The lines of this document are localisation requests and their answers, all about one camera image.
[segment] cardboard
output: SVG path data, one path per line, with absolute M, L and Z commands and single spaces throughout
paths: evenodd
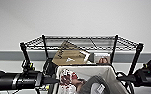
M 90 53 L 64 41 L 52 60 L 56 65 L 85 64 Z

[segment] shelf bar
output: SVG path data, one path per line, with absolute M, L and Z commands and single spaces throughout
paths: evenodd
M 49 58 L 49 55 L 48 55 L 48 51 L 47 51 L 47 48 L 46 48 L 46 42 L 45 42 L 45 36 L 42 35 L 42 40 L 43 40 L 43 43 L 44 43 L 44 48 L 45 48 L 45 54 L 46 54 L 46 59 Z
M 118 35 L 115 36 L 114 46 L 113 46 L 113 49 L 112 49 L 113 51 L 112 51 L 111 58 L 110 58 L 110 63 L 111 64 L 113 62 L 117 40 L 118 40 Z

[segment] shelf post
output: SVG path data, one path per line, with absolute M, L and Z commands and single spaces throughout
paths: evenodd
M 134 68 L 136 66 L 136 63 L 137 63 L 137 60 L 139 58 L 139 55 L 140 55 L 140 52 L 143 50 L 143 44 L 142 43 L 139 43 L 137 48 L 136 48 L 136 53 L 135 53 L 135 56 L 133 58 L 133 61 L 132 61 L 132 65 L 130 67 L 130 71 L 129 71 L 129 74 L 128 75 L 131 75 L 134 71 Z
M 42 35 L 42 40 L 43 40 L 43 43 L 44 43 L 46 59 L 48 59 L 49 56 L 48 56 L 48 51 L 47 51 L 47 48 L 46 48 L 46 41 L 45 41 L 45 36 L 44 35 Z
M 111 53 L 111 58 L 110 58 L 110 63 L 112 64 L 113 62 L 113 58 L 114 58 L 114 54 L 115 54 L 115 49 L 116 49 L 116 44 L 117 44 L 117 40 L 118 40 L 118 35 L 115 36 L 115 41 L 114 41 L 114 46 L 113 46 L 113 51 Z

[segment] metal shelving unit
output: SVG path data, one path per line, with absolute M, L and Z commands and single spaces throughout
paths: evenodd
M 75 47 L 63 47 L 61 44 L 67 41 Z M 46 62 L 43 72 L 46 75 L 53 75 L 56 65 L 52 63 L 52 58 L 49 58 L 49 51 L 54 50 L 85 50 L 88 52 L 111 52 L 110 63 L 112 64 L 115 51 L 136 51 L 132 65 L 129 70 L 131 75 L 139 58 L 140 52 L 143 49 L 142 43 L 135 43 L 128 39 L 115 36 L 94 36 L 94 37 L 75 37 L 75 36 L 45 36 L 42 35 L 34 40 L 26 43 L 21 43 L 28 50 L 44 50 L 46 54 Z

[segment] wire rack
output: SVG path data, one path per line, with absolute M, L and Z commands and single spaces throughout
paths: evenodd
M 115 50 L 135 50 L 137 43 L 116 36 L 94 36 L 94 37 L 74 37 L 74 36 L 41 36 L 25 45 L 27 49 L 32 50 L 59 50 L 64 41 L 68 41 L 83 50 L 113 50 L 116 40 Z

